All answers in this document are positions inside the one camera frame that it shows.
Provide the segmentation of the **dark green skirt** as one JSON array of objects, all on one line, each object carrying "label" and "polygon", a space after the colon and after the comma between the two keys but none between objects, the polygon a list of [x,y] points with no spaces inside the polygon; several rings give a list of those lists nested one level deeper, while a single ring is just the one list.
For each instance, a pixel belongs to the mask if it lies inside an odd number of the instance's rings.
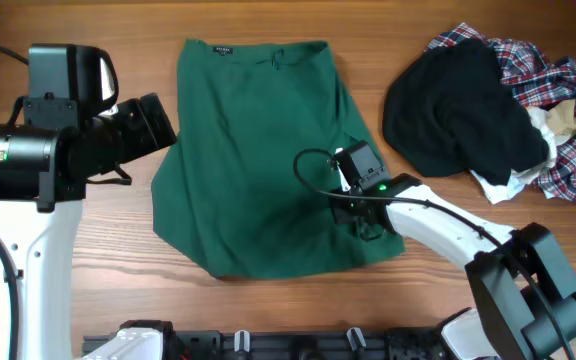
[{"label": "dark green skirt", "polygon": [[326,42],[190,39],[177,102],[178,139],[151,184],[153,229],[213,277],[293,278],[403,252],[380,226],[333,218],[328,157],[371,135]]}]

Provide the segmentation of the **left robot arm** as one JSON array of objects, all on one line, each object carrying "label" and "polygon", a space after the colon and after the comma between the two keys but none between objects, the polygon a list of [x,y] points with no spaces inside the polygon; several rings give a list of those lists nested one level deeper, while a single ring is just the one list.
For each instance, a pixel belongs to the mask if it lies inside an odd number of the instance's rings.
[{"label": "left robot arm", "polygon": [[0,124],[0,359],[68,359],[86,189],[130,185],[124,165],[176,135],[156,94],[119,100],[100,48],[35,44],[22,62],[28,92]]}]

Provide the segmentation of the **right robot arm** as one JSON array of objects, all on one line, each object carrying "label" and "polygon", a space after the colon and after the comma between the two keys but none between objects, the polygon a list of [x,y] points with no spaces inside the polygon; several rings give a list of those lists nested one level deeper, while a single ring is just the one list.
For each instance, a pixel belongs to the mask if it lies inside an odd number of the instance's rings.
[{"label": "right robot arm", "polygon": [[339,148],[337,222],[378,225],[447,258],[474,299],[439,328],[452,359],[547,359],[576,338],[576,273],[555,236],[531,223],[489,222],[436,195],[419,179],[390,176],[366,142]]}]

